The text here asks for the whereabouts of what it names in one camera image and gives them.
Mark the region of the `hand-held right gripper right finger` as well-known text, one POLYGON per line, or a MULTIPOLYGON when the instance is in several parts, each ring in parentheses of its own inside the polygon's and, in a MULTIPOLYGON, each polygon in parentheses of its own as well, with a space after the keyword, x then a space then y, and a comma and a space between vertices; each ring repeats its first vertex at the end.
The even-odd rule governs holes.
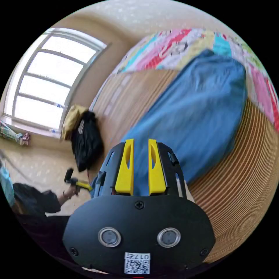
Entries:
POLYGON ((148 140, 148 184, 149 196, 163 194, 166 191, 158 144, 154 139, 148 140))

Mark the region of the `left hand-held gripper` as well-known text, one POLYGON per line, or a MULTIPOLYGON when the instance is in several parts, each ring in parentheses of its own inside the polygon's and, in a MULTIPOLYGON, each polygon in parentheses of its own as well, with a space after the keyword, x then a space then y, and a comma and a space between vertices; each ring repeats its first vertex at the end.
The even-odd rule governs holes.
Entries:
POLYGON ((77 178, 70 178, 69 184, 70 184, 70 186, 79 187, 79 188, 85 189, 89 192, 92 191, 92 189, 93 189, 91 184, 78 180, 77 178))

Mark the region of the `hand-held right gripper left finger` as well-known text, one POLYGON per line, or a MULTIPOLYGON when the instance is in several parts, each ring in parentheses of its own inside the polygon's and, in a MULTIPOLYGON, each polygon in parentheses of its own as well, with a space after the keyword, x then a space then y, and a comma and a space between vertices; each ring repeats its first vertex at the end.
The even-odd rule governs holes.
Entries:
POLYGON ((134 185, 134 139, 125 141, 120 167, 115 183, 118 194, 133 195, 134 185))

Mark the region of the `person's left hand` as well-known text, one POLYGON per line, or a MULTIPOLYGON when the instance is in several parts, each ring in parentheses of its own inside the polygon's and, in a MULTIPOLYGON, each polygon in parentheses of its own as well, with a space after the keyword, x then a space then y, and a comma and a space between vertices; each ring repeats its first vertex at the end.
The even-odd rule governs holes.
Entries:
POLYGON ((71 199, 73 196, 78 196, 80 192, 80 188, 75 185, 70 185, 67 190, 63 191, 63 196, 66 199, 71 199))

